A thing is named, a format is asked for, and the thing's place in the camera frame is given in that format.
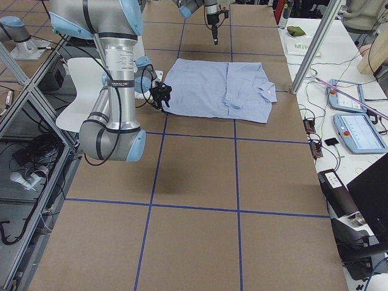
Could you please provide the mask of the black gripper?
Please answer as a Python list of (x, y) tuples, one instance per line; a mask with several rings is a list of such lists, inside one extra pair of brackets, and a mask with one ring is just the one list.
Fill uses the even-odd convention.
[(163, 111), (167, 112), (170, 108), (169, 102), (170, 100), (168, 98), (164, 98), (164, 89), (162, 87), (155, 87), (151, 89), (151, 96), (152, 96), (152, 106), (155, 109), (162, 109), (162, 103), (163, 103)]
[(218, 24), (219, 24), (219, 12), (207, 13), (206, 12), (206, 26), (212, 31), (212, 38), (214, 45), (218, 45)]

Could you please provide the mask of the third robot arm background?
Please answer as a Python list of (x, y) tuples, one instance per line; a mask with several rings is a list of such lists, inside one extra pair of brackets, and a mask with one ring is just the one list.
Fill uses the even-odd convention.
[(38, 60), (50, 46), (49, 41), (34, 38), (24, 23), (16, 16), (1, 18), (1, 42), (13, 41), (16, 47), (10, 52), (15, 60)]

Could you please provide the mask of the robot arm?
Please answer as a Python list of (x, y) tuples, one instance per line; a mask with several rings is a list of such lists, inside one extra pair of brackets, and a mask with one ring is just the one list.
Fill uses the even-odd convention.
[(224, 19), (227, 19), (229, 17), (227, 9), (221, 8), (218, 1), (175, 0), (173, 3), (184, 19), (189, 19), (197, 10), (203, 8), (205, 25), (212, 32), (214, 45), (218, 45), (218, 28), (222, 25), (220, 16), (224, 15)]
[(171, 87), (157, 79), (148, 57), (133, 59), (143, 33), (138, 1), (52, 1), (52, 27), (60, 33), (95, 42), (106, 73), (97, 101), (79, 131), (86, 158), (138, 161), (146, 141), (136, 119), (135, 93), (150, 92), (146, 103), (161, 110), (170, 101)]

